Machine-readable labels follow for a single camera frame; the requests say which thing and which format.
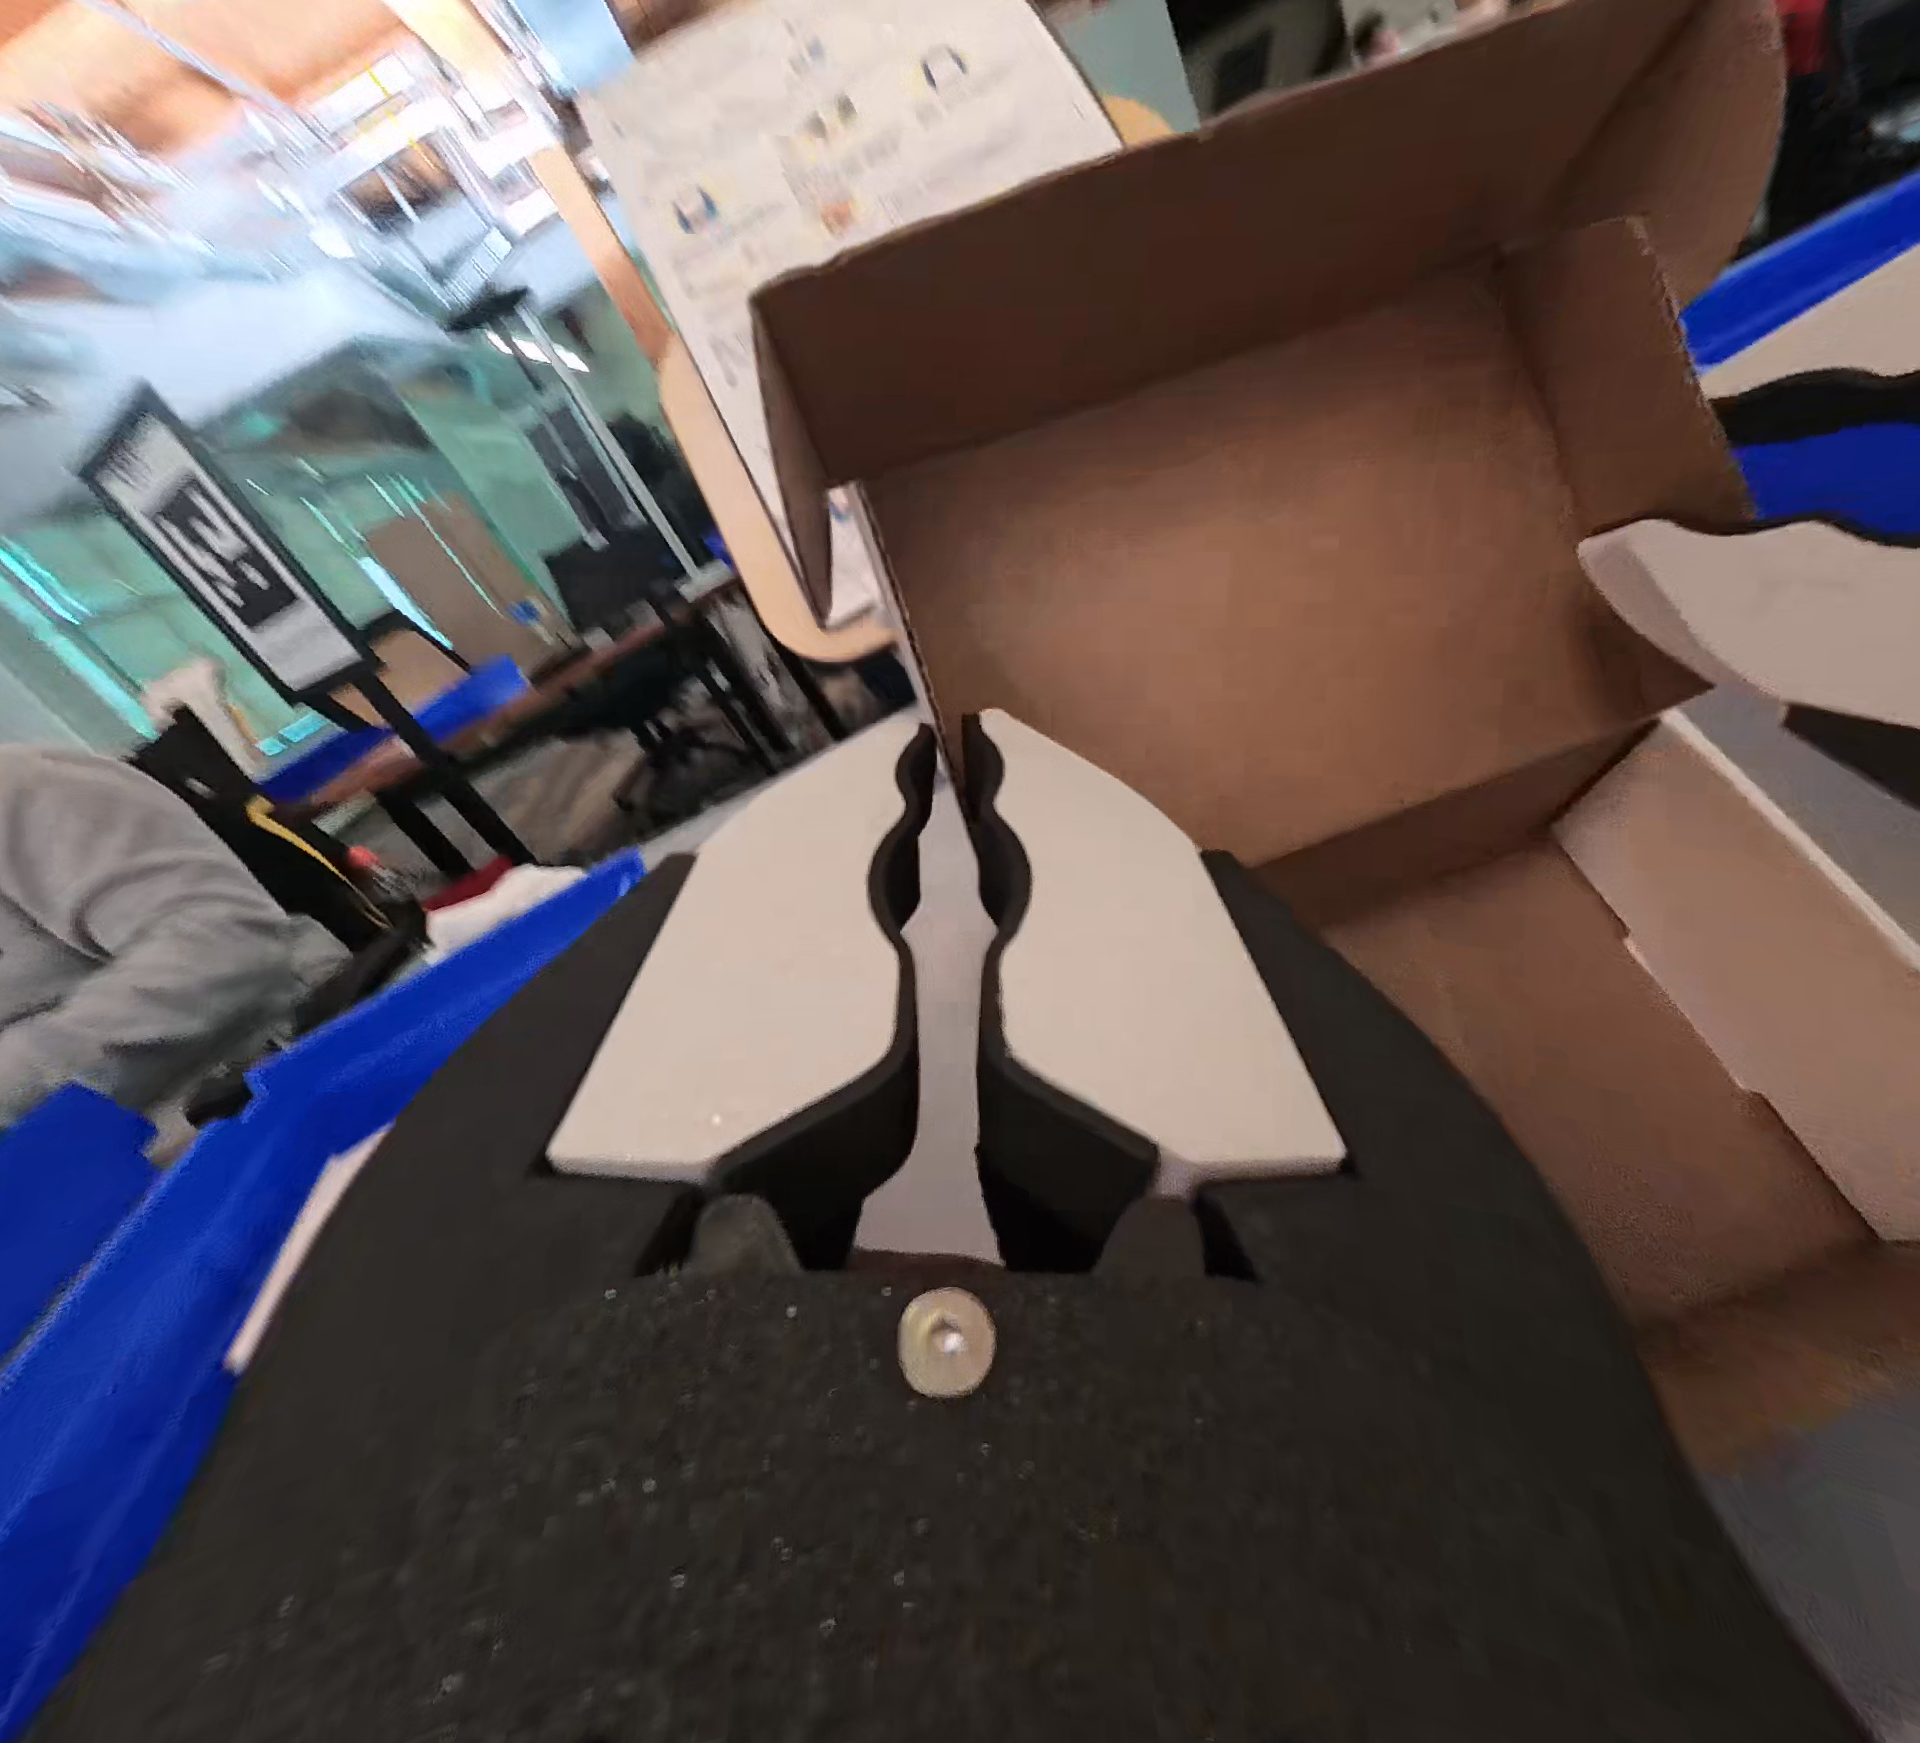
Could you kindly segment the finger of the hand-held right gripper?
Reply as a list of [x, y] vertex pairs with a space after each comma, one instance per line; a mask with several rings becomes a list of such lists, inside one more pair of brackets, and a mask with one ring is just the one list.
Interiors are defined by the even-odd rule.
[[1713, 687], [1918, 728], [1918, 547], [1828, 519], [1730, 533], [1643, 519], [1579, 547], [1641, 641]]
[[1916, 429], [1918, 295], [1839, 293], [1700, 385], [1736, 449]]

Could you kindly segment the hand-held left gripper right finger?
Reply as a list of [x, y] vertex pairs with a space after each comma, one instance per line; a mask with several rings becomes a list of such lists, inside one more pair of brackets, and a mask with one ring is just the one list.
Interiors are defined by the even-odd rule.
[[1089, 1274], [1131, 1212], [1335, 1180], [1346, 1140], [1203, 848], [1002, 708], [965, 720], [974, 1166], [1004, 1268]]

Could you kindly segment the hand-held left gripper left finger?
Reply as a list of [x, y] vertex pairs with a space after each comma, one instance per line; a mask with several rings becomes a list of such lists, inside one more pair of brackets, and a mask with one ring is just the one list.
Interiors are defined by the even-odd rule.
[[840, 1268], [919, 1136], [905, 930], [935, 794], [935, 730], [880, 724], [709, 838], [558, 1120], [550, 1168], [763, 1200], [804, 1268]]

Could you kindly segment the white and brown cardboard box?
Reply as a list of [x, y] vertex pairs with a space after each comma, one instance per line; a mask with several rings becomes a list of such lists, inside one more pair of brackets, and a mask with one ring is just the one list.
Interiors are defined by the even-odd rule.
[[1563, 0], [751, 303], [786, 513], [852, 493], [949, 758], [1015, 714], [1408, 1014], [1708, 1466], [1916, 1394], [1916, 924], [1689, 706], [1916, 730], [1704, 683], [1579, 561], [1797, 521], [1680, 317], [1783, 109], [1771, 0]]

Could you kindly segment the blue plastic bin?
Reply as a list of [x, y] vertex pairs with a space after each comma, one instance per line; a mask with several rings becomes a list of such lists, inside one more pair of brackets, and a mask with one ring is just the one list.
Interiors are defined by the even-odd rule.
[[[1699, 385], [1839, 293], [1918, 295], [1918, 179], [1862, 199], [1724, 275], [1683, 317]], [[1735, 453], [1756, 517], [1832, 517], [1916, 539], [1916, 429], [1879, 429]]]
[[386, 1132], [646, 874], [624, 850], [253, 1072], [12, 1352], [2, 1738], [23, 1738], [149, 1562], [232, 1404], [228, 1352], [327, 1166]]
[[[408, 710], [438, 744], [478, 724], [498, 708], [531, 694], [529, 679], [506, 659], [494, 659], [444, 694]], [[355, 730], [337, 730], [316, 746], [267, 770], [259, 786], [280, 802], [308, 800], [334, 786], [348, 770], [383, 748], [397, 744], [393, 728], [376, 722]]]

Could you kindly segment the black chair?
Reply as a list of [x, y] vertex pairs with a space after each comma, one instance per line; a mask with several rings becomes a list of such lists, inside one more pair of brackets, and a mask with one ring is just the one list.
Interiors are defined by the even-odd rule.
[[348, 952], [386, 938], [426, 942], [417, 902], [374, 892], [346, 844], [272, 802], [193, 712], [181, 708], [126, 764], [185, 802], [275, 904], [318, 924]]

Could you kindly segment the printed tag sign on stand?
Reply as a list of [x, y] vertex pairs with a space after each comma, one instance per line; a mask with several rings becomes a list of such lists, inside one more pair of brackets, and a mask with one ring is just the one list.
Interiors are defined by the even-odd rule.
[[316, 706], [339, 691], [361, 694], [412, 754], [433, 794], [494, 856], [536, 864], [535, 850], [386, 685], [368, 639], [280, 553], [155, 389], [129, 395], [78, 479], [282, 700]]

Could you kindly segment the instruction sheet on wooden board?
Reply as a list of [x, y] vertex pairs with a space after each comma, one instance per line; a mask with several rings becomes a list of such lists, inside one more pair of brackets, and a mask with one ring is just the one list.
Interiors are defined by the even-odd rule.
[[660, 293], [660, 405], [781, 651], [897, 653], [846, 493], [788, 515], [757, 361], [764, 287], [1168, 139], [1103, 93], [1033, 0], [743, 0], [637, 55], [588, 137]]

